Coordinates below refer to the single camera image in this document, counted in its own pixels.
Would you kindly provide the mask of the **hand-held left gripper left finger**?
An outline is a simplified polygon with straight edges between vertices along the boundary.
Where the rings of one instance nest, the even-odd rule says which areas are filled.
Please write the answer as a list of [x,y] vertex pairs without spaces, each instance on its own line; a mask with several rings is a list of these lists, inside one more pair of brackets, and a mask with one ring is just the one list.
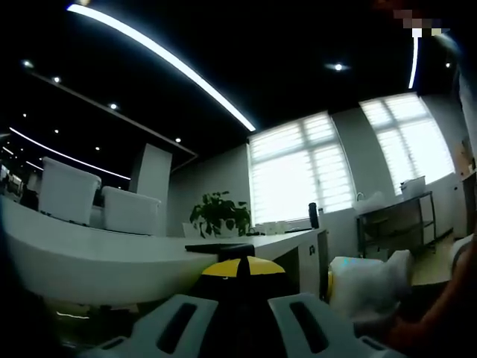
[[208,357],[233,328],[233,303],[243,287],[243,259],[206,268],[187,295],[174,295],[118,336],[81,357]]

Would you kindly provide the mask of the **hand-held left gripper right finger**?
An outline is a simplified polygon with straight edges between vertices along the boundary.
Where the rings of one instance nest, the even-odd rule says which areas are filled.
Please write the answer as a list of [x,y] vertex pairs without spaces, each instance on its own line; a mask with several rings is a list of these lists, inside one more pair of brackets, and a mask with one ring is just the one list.
[[244,355],[248,357],[403,357],[310,293],[291,293],[284,269],[244,258]]

